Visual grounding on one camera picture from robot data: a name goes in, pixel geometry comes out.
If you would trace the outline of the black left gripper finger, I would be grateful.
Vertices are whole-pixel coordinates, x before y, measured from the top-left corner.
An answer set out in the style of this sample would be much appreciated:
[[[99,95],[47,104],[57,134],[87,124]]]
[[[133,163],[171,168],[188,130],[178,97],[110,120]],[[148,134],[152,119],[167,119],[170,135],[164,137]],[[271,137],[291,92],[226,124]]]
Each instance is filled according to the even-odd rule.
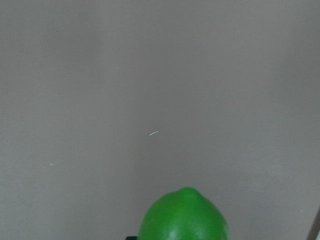
[[[138,239],[137,236],[127,236],[127,237],[125,238],[125,240],[137,240],[137,239]]]

